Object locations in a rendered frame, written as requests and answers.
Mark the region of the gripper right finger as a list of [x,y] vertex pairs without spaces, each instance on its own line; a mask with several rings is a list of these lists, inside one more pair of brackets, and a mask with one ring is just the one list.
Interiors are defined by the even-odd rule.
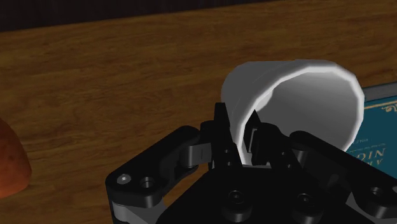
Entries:
[[252,112],[244,141],[253,165],[271,169],[305,190],[317,187],[337,202],[352,196],[356,205],[377,219],[397,219],[397,179],[304,131],[289,136]]

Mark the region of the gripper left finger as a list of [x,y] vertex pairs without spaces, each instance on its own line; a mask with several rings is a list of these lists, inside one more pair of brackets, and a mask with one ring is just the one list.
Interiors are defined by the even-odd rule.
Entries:
[[179,127],[108,174],[112,224],[155,224],[165,210],[163,197],[201,164],[210,169],[242,164],[223,102],[199,129]]

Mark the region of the teal book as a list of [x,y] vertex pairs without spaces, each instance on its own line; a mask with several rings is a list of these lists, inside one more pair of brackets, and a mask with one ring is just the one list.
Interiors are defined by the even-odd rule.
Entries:
[[397,81],[363,93],[364,118],[347,152],[397,179]]

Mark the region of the orange-red round fruit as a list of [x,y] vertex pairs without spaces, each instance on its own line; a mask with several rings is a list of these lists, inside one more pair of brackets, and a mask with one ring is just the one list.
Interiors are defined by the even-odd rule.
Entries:
[[27,188],[31,175],[31,165],[18,136],[0,119],[0,199]]

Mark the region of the white cup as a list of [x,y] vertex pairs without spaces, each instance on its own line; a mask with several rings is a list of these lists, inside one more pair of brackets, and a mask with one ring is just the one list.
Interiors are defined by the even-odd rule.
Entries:
[[253,61],[227,75],[221,101],[241,162],[251,165],[244,134],[254,112],[286,136],[302,130],[346,151],[363,121],[365,95],[355,74],[328,60]]

